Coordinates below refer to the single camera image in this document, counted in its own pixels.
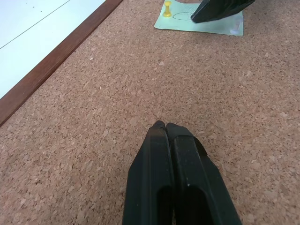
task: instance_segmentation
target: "brown wooden edge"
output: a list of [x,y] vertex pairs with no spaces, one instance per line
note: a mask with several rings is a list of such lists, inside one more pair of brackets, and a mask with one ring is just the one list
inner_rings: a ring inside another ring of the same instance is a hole
[[123,0],[106,0],[0,99],[0,127]]

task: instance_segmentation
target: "cork surface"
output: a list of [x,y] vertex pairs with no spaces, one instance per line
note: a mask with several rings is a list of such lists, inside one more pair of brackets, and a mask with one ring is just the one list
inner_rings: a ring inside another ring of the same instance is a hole
[[156,121],[187,127],[245,225],[300,224],[300,2],[259,0],[245,34],[153,28],[124,0],[0,128],[0,224],[119,225]]

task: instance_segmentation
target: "black plastic jaw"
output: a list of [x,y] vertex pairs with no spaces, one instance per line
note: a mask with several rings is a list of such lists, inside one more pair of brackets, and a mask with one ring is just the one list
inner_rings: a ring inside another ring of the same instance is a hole
[[203,0],[191,19],[195,23],[220,20],[239,13],[253,2],[255,0]]
[[217,167],[188,129],[156,122],[127,180],[123,225],[241,225]]

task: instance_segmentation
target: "push pin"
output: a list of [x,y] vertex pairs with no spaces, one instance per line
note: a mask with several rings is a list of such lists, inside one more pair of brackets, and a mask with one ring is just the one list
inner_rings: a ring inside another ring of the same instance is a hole
[[170,4],[171,4],[170,1],[166,1],[165,2],[165,12],[163,14],[164,17],[170,17],[170,16],[172,16],[172,14],[170,12]]

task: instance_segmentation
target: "paper sheet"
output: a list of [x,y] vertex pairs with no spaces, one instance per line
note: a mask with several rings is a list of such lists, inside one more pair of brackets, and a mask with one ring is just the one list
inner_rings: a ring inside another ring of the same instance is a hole
[[165,5],[163,4],[160,15],[154,25],[157,29],[197,31],[227,35],[243,35],[243,13],[240,12],[230,17],[203,23],[194,23],[191,15],[196,11],[199,3],[181,3],[175,0],[171,1],[171,17],[164,17]]

